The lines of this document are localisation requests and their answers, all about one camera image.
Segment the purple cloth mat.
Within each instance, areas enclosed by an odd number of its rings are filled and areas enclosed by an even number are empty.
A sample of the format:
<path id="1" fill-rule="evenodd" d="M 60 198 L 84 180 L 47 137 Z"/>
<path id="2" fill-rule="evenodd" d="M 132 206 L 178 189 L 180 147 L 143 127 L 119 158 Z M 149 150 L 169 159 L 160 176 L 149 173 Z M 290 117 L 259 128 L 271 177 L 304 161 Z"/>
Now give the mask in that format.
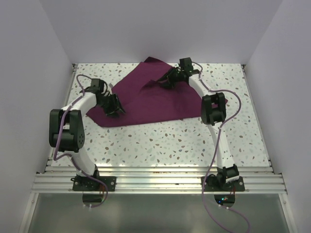
<path id="1" fill-rule="evenodd" d="M 172 67 L 147 58 L 112 88 L 125 114 L 107 117 L 101 108 L 94 107 L 87 116 L 106 128 L 201 117 L 201 98 L 187 83 L 178 82 L 174 89 L 164 89 L 157 82 Z"/>

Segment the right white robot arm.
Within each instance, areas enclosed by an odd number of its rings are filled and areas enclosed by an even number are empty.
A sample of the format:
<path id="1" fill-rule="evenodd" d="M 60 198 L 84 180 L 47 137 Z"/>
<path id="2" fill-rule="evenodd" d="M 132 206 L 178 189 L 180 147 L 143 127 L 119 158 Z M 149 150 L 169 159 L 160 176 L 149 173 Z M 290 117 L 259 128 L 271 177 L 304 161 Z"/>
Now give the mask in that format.
<path id="1" fill-rule="evenodd" d="M 239 96 L 230 90 L 212 90 L 202 79 L 203 67 L 193 62 L 190 58 L 179 60 L 177 67 L 172 67 L 160 79 L 158 83 L 163 88 L 172 89 L 178 82 L 187 83 L 201 98 L 201 120 L 207 125 L 212 136 L 215 151 L 211 163 L 216 162 L 217 174 L 209 174 L 207 171 L 203 181 L 203 191 L 226 191 L 231 189 L 239 181 L 240 174 L 230 152 L 224 125 L 234 118 L 242 107 Z M 238 100 L 237 112 L 227 118 L 225 92 L 234 95 Z"/>

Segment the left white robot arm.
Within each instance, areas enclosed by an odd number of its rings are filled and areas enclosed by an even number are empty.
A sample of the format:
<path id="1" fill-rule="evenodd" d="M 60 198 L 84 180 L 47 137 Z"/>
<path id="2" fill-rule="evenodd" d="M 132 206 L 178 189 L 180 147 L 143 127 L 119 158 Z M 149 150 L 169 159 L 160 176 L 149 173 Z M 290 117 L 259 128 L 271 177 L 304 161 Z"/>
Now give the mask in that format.
<path id="1" fill-rule="evenodd" d="M 100 187 L 101 178 L 84 148 L 83 117 L 94 107 L 101 108 L 108 117 L 117 117 L 125 110 L 104 80 L 88 78 L 91 82 L 86 88 L 77 80 L 81 91 L 76 99 L 61 109 L 50 111 L 49 144 L 54 148 L 53 160 L 68 157 L 76 168 L 78 180 L 84 180 L 84 185 L 94 191 Z"/>

